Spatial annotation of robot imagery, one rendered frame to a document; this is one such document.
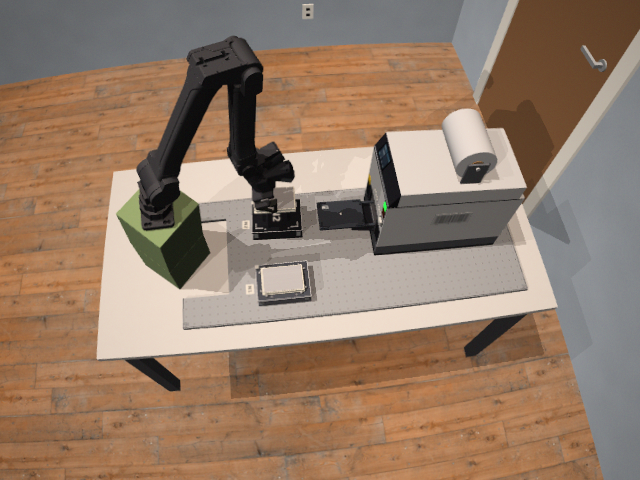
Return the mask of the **black rectangular frame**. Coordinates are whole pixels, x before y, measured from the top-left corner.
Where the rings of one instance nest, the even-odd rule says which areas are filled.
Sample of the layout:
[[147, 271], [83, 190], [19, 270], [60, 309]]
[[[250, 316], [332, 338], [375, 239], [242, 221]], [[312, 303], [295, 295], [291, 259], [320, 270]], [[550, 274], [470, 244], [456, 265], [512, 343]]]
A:
[[301, 238], [302, 217], [300, 199], [295, 199], [296, 212], [254, 214], [252, 201], [253, 240]]

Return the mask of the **white cylinder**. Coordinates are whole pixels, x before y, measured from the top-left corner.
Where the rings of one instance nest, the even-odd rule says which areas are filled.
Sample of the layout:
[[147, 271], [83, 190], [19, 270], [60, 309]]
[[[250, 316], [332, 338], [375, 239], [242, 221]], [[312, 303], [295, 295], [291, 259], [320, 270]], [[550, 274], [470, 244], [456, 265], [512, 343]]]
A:
[[442, 131], [456, 174], [463, 176], [468, 164], [489, 163], [485, 174], [492, 171], [498, 159], [480, 113], [474, 109], [460, 109], [442, 122]]

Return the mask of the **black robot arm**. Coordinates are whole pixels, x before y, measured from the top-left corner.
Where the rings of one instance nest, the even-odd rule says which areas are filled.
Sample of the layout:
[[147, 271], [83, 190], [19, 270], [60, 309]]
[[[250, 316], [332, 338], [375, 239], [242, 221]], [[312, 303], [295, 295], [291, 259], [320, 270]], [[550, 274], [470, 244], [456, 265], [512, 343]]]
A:
[[141, 180], [137, 184], [144, 231], [174, 227], [172, 202], [181, 193], [178, 176], [183, 159], [213, 97], [223, 85], [227, 85], [229, 101], [227, 155], [238, 175], [256, 182], [264, 170], [262, 180], [255, 183], [262, 193], [274, 190], [273, 179], [292, 183], [295, 177], [293, 165], [290, 160], [284, 161], [274, 141], [260, 149], [255, 147], [256, 95], [263, 91], [263, 66], [246, 40], [230, 36], [190, 50], [186, 60], [189, 63], [186, 80], [158, 149], [149, 151], [136, 168]]

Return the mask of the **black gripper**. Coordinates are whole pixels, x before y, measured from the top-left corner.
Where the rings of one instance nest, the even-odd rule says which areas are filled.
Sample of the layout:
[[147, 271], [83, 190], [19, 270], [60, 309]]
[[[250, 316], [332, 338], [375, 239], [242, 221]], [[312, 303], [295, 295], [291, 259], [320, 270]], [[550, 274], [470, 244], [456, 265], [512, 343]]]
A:
[[[264, 174], [262, 175], [262, 177], [256, 181], [256, 182], [248, 182], [250, 184], [252, 188], [252, 201], [254, 202], [254, 208], [258, 211], [267, 211], [270, 213], [276, 213], [277, 212], [277, 199], [273, 199], [273, 191], [270, 192], [266, 192], [266, 193], [262, 193], [259, 188], [255, 185], [255, 183], [258, 183], [259, 181], [262, 180], [262, 178], [264, 177]], [[268, 200], [264, 200], [264, 199], [268, 199]], [[270, 200], [273, 199], [273, 200]], [[264, 200], [264, 201], [261, 201]], [[274, 210], [269, 209], [269, 207], [274, 207]]]

